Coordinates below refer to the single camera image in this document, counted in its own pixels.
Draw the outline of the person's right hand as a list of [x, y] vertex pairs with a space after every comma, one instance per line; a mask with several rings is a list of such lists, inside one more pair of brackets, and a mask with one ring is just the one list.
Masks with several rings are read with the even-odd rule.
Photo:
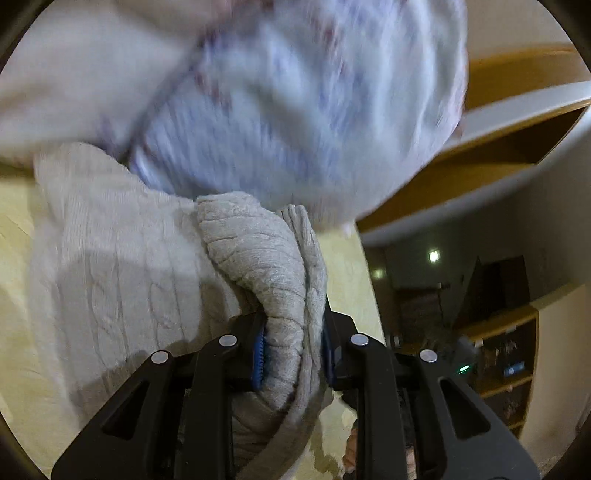
[[353, 473], [356, 470], [356, 446], [358, 446], [358, 426], [353, 424], [349, 438], [346, 441], [346, 451], [342, 456], [342, 466], [346, 473]]

